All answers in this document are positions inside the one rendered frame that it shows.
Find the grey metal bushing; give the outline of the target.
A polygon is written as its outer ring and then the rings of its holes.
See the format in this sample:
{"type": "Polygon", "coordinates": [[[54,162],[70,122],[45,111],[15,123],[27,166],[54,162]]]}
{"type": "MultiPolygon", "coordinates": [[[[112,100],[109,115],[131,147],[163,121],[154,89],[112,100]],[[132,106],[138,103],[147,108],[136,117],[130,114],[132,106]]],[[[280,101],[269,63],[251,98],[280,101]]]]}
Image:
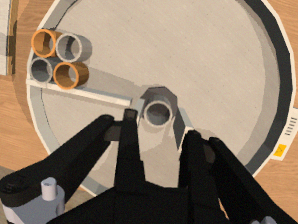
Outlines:
{"type": "Polygon", "coordinates": [[[144,119],[152,127],[160,128],[168,125],[172,119],[172,108],[169,100],[163,95],[154,95],[150,97],[144,110],[144,119]],[[155,103],[164,104],[169,110],[162,116],[154,116],[149,112],[148,108],[155,103]]]}
{"type": "Polygon", "coordinates": [[[88,38],[72,33],[62,34],[56,42],[56,53],[64,62],[83,62],[92,54],[92,44],[88,38]],[[71,37],[72,36],[72,37],[71,37]],[[75,58],[71,51],[72,43],[77,40],[80,46],[78,56],[75,58]]]}
{"type": "Polygon", "coordinates": [[[37,57],[32,60],[29,66],[29,72],[32,79],[38,84],[47,84],[54,82],[53,71],[59,63],[63,62],[58,57],[43,58],[37,57]],[[50,67],[51,75],[48,74],[47,64],[50,67]],[[50,76],[50,77],[49,77],[50,76]]]}

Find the bronze bushing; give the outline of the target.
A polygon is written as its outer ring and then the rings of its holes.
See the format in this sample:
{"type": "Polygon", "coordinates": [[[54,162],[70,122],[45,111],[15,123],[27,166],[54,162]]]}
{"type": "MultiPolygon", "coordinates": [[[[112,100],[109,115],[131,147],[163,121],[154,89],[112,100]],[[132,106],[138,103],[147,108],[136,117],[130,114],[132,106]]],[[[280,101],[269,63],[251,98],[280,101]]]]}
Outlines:
{"type": "Polygon", "coordinates": [[[87,66],[82,62],[62,62],[55,67],[53,71],[53,77],[55,83],[60,88],[69,90],[85,84],[89,79],[89,70],[87,66]],[[70,66],[76,73],[75,82],[70,79],[68,74],[70,66]]]}
{"type": "Polygon", "coordinates": [[[56,54],[56,42],[57,42],[57,39],[62,34],[63,33],[61,32],[47,30],[47,29],[40,29],[36,31],[33,34],[33,37],[31,40],[31,46],[33,51],[35,52],[36,55],[43,58],[58,57],[58,55],[56,54]],[[50,47],[49,47],[49,42],[51,38],[53,39],[52,51],[50,50],[50,47]]]}

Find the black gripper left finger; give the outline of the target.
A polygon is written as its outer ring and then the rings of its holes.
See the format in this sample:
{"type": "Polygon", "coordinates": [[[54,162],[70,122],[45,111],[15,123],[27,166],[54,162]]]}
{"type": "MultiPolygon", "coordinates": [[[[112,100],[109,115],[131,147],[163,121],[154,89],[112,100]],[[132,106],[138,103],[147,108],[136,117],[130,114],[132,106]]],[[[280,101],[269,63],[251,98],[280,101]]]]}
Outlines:
{"type": "Polygon", "coordinates": [[[124,109],[121,121],[100,115],[45,159],[3,177],[0,198],[7,223],[46,224],[63,214],[111,141],[120,137],[112,224],[152,224],[138,139],[144,102],[139,98],[134,109],[124,109]]]}

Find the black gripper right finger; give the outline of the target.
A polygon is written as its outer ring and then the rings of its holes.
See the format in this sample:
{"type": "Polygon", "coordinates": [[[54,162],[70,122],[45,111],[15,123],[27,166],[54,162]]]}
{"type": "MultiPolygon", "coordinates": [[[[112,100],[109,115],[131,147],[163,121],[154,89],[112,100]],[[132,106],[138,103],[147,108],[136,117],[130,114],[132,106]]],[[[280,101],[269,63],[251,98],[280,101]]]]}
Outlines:
{"type": "Polygon", "coordinates": [[[178,107],[173,130],[181,153],[178,187],[188,189],[187,224],[227,224],[225,212],[233,224],[298,224],[222,140],[202,138],[184,108],[178,107]]]}

